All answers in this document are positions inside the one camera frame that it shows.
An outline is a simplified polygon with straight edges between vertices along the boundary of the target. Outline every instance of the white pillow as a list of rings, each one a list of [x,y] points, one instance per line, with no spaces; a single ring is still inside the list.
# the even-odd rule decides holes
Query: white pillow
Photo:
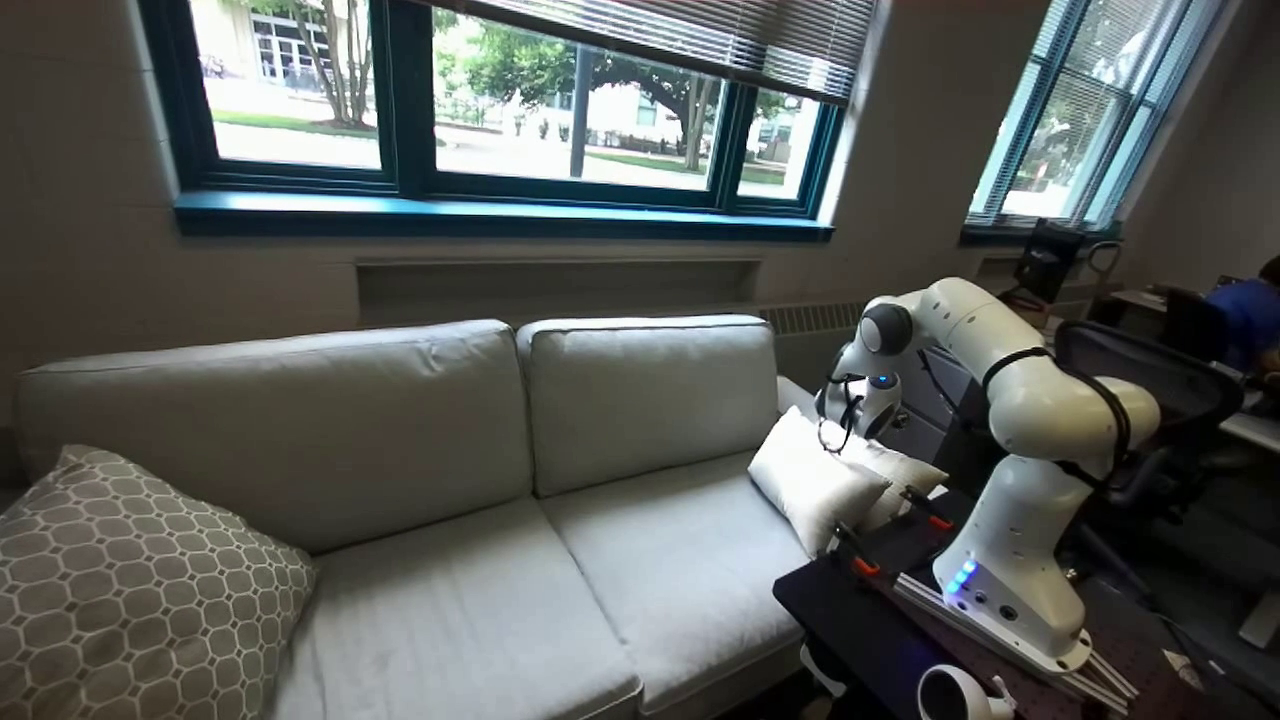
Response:
[[[859,434],[849,434],[839,460],[888,481],[888,489],[876,497],[876,509],[859,525],[865,533],[876,533],[910,510],[910,490],[927,497],[950,481],[950,473]]]
[[[789,416],[771,424],[749,476],[791,525],[807,555],[819,555],[836,525],[857,525],[888,489],[886,476],[824,451],[818,424],[800,406],[789,406]]]

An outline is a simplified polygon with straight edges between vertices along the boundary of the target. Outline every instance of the window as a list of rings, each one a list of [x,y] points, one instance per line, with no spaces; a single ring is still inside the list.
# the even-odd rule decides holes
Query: window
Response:
[[[139,3],[179,214],[215,209],[219,230],[327,200],[341,229],[406,211],[515,235],[575,214],[824,235],[824,177],[882,28],[882,0]]]
[[[1110,230],[1218,20],[1218,0],[1051,0],[967,229]]]

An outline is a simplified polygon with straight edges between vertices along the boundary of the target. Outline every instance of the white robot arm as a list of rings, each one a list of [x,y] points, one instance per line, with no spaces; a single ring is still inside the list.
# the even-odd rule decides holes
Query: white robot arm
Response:
[[[1010,446],[931,563],[940,604],[1042,673],[1075,673],[1093,642],[1055,545],[1111,462],[1156,432],[1162,406],[1135,384],[1060,372],[1044,334],[967,281],[872,301],[836,377],[896,377],[924,334],[986,384],[987,428]]]

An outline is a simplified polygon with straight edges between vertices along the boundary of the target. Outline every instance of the back cushion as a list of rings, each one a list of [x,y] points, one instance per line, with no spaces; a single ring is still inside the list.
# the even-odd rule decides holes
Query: back cushion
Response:
[[[777,418],[758,315],[540,320],[520,358],[540,497],[743,451]]]
[[[508,322],[88,354],[23,372],[23,456],[102,445],[324,550],[530,497]]]

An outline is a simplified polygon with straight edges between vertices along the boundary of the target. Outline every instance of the black table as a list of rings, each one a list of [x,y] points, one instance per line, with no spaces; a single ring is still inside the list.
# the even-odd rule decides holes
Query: black table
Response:
[[[954,632],[894,590],[896,571],[924,577],[927,558],[961,529],[963,503],[849,538],[836,550],[779,577],[771,596],[796,617],[812,658],[853,691],[832,714],[918,714],[918,681],[931,664],[961,664],[971,675],[1004,675],[1021,714],[1106,714],[1096,703],[1050,689],[986,642]],[[1132,714],[1222,714],[1169,664],[1169,628],[1132,604],[1116,583],[1080,589],[1096,647],[1139,689]]]

